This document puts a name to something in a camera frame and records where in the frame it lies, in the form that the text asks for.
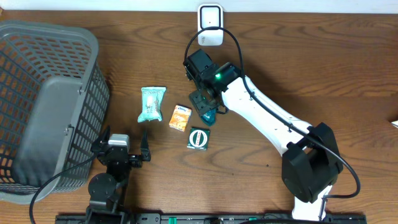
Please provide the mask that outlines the white green packet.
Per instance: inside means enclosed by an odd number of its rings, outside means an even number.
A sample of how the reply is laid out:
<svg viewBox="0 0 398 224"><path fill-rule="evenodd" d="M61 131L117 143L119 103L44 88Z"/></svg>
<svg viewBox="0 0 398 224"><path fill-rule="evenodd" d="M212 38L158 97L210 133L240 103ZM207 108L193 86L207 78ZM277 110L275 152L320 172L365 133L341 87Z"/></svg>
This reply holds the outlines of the white green packet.
<svg viewBox="0 0 398 224"><path fill-rule="evenodd" d="M141 88L142 92L142 112L138 116L137 122L152 121L157 119L162 121L160 110L162 99L166 92L164 86L147 86Z"/></svg>

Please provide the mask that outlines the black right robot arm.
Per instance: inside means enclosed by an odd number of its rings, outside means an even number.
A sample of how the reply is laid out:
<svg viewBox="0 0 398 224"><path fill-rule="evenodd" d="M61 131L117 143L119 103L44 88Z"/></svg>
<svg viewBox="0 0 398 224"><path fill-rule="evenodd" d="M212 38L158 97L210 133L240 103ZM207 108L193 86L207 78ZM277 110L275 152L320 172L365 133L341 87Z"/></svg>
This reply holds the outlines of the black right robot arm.
<svg viewBox="0 0 398 224"><path fill-rule="evenodd" d="M335 135L325 123L312 126L289 114L264 95L232 63L219 66L202 49L184 61L196 91L190 100L200 115L220 105L251 123L282 158L282 181L295 197L292 217L319 221L326 217L322 198L343 171Z"/></svg>

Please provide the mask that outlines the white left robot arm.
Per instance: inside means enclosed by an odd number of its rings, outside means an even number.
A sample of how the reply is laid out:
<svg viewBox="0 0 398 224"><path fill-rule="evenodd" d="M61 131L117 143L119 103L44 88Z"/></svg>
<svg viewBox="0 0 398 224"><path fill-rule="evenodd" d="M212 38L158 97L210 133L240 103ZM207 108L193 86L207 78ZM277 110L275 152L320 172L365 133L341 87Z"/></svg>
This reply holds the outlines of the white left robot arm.
<svg viewBox="0 0 398 224"><path fill-rule="evenodd" d="M129 136L111 134L107 127L92 143L91 151L106 166L106 172L95 175L89 182L89 206L86 209L87 224L134 223L134 215L124 208L124 199L133 168L141 168L151 160L151 153L144 131L140 154L130 154Z"/></svg>

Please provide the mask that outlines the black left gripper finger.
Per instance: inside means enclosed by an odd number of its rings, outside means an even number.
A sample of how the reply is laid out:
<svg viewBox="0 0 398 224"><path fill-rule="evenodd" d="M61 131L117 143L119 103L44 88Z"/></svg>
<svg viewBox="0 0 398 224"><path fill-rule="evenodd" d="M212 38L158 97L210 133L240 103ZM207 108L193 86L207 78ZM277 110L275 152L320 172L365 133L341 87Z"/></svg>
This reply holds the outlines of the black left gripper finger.
<svg viewBox="0 0 398 224"><path fill-rule="evenodd" d="M108 144L109 138L110 126L107 126L105 130L91 144L91 152L102 152L105 146Z"/></svg>
<svg viewBox="0 0 398 224"><path fill-rule="evenodd" d="M149 149L147 131L144 131L143 133L140 150L141 150L142 161L149 162L151 160L151 153Z"/></svg>

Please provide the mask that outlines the orange tissue pack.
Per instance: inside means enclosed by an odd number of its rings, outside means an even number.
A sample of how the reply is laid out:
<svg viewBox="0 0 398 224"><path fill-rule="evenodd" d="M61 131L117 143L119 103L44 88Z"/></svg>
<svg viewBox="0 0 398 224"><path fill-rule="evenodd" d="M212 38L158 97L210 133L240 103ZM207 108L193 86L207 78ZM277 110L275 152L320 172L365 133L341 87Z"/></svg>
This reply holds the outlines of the orange tissue pack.
<svg viewBox="0 0 398 224"><path fill-rule="evenodd" d="M169 121L169 127L184 132L191 115L192 110L190 108L176 105Z"/></svg>

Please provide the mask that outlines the blue liquid bottle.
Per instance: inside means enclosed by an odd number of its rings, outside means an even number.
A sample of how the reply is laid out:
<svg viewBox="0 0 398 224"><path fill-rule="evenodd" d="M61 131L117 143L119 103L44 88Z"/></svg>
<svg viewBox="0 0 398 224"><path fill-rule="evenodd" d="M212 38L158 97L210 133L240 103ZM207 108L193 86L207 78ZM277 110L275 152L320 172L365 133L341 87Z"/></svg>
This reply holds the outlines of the blue liquid bottle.
<svg viewBox="0 0 398 224"><path fill-rule="evenodd" d="M200 116L202 122L207 126L212 126L216 122L216 110L209 110Z"/></svg>

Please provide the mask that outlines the green round-logo box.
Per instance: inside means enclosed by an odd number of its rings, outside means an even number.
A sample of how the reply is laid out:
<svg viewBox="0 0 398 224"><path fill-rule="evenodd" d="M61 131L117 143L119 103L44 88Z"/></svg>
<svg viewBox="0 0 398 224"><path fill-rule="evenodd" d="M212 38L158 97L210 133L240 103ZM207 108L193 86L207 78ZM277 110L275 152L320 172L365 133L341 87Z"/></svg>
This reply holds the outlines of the green round-logo box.
<svg viewBox="0 0 398 224"><path fill-rule="evenodd" d="M191 128L188 136L187 147L206 151L210 140L210 130L201 128Z"/></svg>

